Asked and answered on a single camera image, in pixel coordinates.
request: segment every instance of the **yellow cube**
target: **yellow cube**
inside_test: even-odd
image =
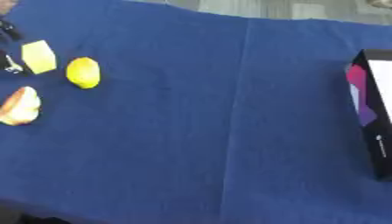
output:
[[[42,74],[56,69],[56,55],[44,40],[22,46],[22,59],[35,73]]]

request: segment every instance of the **white logo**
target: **white logo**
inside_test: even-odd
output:
[[[380,145],[382,156],[386,158],[387,152],[385,151],[385,146],[384,146],[384,142],[382,141],[382,136],[378,135],[375,139],[378,141],[378,144]]]

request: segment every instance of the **yellow lemon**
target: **yellow lemon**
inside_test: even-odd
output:
[[[80,88],[94,88],[101,80],[100,67],[93,59],[78,58],[68,65],[66,77]]]

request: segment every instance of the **black box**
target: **black box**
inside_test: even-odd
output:
[[[392,180],[392,51],[361,51],[346,76],[375,174]]]

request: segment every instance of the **pink graphic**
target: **pink graphic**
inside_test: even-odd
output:
[[[377,118],[376,113],[366,104],[366,78],[366,71],[358,65],[353,65],[347,73],[347,79],[351,84],[351,93],[362,126],[367,126]]]

